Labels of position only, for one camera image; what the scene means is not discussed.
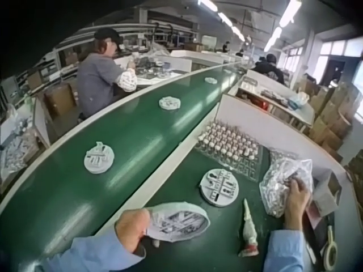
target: hand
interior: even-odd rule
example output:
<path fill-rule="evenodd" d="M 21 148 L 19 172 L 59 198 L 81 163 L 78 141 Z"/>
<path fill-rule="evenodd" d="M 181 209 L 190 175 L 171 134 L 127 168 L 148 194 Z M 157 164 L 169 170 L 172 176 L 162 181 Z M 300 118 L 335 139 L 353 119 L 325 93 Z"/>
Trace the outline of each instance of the hand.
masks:
<path fill-rule="evenodd" d="M 310 200 L 311 193 L 301 180 L 292 180 L 286 200 L 285 228 L 302 231 L 302 216 Z"/>
<path fill-rule="evenodd" d="M 127 251 L 134 253 L 149 224 L 150 213 L 147 209 L 124 211 L 115 224 L 117 238 Z"/>
<path fill-rule="evenodd" d="M 136 65 L 135 65 L 135 63 L 133 61 L 129 61 L 129 63 L 127 63 L 127 69 L 129 69 L 129 68 L 135 70 Z"/>

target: conveyor belt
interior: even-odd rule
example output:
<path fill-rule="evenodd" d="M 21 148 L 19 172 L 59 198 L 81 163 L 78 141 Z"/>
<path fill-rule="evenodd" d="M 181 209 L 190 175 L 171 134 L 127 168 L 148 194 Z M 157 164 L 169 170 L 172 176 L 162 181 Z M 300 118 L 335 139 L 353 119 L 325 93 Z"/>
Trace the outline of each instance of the conveyor belt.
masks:
<path fill-rule="evenodd" d="M 147 257 L 127 271 L 157 272 L 248 272 L 262 271 L 269 233 L 282 228 L 282 219 L 266 216 L 259 185 L 234 173 L 239 183 L 239 196 L 229 206 L 217 208 L 208 204 L 200 194 L 199 183 L 203 175 L 214 168 L 223 168 L 216 161 L 192 150 L 177 167 L 146 206 L 163 202 L 187 201 L 199 205 L 208 213 L 211 225 L 201 236 L 178 243 L 161 242 L 155 249 L 150 239 L 144 239 Z M 269 168 L 269 153 L 263 151 L 261 179 Z M 238 257 L 242 237 L 242 201 L 247 198 L 258 233 L 260 254 L 255 257 Z"/>
<path fill-rule="evenodd" d="M 204 81 L 218 80 L 216 85 Z M 65 142 L 25 180 L 0 216 L 0 245 L 13 270 L 63 251 L 92 235 L 215 106 L 239 74 L 215 68 L 144 94 L 103 116 Z M 181 100 L 175 112 L 158 100 Z M 92 175 L 83 166 L 96 141 L 111 146 L 113 166 Z"/>

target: painted figurine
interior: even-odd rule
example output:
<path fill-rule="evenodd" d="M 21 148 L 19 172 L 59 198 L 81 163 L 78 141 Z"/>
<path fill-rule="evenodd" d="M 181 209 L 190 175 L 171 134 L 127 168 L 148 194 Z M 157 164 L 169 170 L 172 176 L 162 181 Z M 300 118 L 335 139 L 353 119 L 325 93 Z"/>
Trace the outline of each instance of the painted figurine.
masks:
<path fill-rule="evenodd" d="M 244 204 L 244 226 L 243 226 L 243 240 L 246 243 L 244 249 L 239 253 L 239 256 L 250 257 L 259 254 L 257 243 L 257 232 L 254 222 L 252 221 L 250 208 L 248 207 L 247 200 L 243 200 Z"/>

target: worker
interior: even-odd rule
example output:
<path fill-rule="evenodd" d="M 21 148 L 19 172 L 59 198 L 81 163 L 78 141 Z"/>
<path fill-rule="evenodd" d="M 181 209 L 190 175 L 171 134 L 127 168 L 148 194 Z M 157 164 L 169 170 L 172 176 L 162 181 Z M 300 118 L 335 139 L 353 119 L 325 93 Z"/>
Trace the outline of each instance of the worker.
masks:
<path fill-rule="evenodd" d="M 255 68 L 252 70 L 263 74 L 273 80 L 276 80 L 277 82 L 281 84 L 285 84 L 284 81 L 284 73 L 276 67 L 276 57 L 274 54 L 268 54 L 266 56 L 266 62 L 262 62 L 258 64 Z"/>
<path fill-rule="evenodd" d="M 266 62 L 266 58 L 265 58 L 265 57 L 260 57 L 260 58 L 259 58 L 259 61 L 257 61 L 257 62 L 255 63 L 255 66 L 257 66 L 257 65 L 259 65 L 259 64 L 261 64 L 261 63 L 264 63 L 264 62 Z"/>
<path fill-rule="evenodd" d="M 127 70 L 112 57 L 120 46 L 119 34 L 112 28 L 100 28 L 94 34 L 91 53 L 81 62 L 77 72 L 79 106 L 85 118 L 136 90 L 135 64 Z"/>
<path fill-rule="evenodd" d="M 244 50 L 241 48 L 240 51 L 236 53 L 236 56 L 242 58 L 243 57 L 243 52 L 244 52 Z"/>
<path fill-rule="evenodd" d="M 223 46 L 222 46 L 222 52 L 223 53 L 228 53 L 229 52 L 228 46 L 229 46 L 229 41 L 227 41 L 227 42 L 225 42 L 225 44 L 223 44 Z"/>
<path fill-rule="evenodd" d="M 286 200 L 285 229 L 271 233 L 265 272 L 303 271 L 305 238 L 302 216 L 310 197 L 310 191 L 302 182 L 292 181 Z M 114 228 L 100 236 L 75 238 L 65 253 L 46 259 L 42 263 L 43 271 L 105 272 L 126 269 L 145 258 L 146 252 L 140 240 L 149 224 L 147 209 L 124 211 Z"/>

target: gray t-shirt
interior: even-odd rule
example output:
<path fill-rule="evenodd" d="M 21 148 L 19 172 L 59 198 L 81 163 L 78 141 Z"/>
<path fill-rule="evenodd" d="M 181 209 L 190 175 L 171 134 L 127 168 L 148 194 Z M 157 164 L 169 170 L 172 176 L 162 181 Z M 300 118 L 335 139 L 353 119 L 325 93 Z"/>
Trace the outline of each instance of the gray t-shirt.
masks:
<path fill-rule="evenodd" d="M 116 79 L 123 73 L 112 58 L 91 53 L 80 64 L 77 72 L 79 106 L 85 117 L 90 117 L 111 104 Z"/>

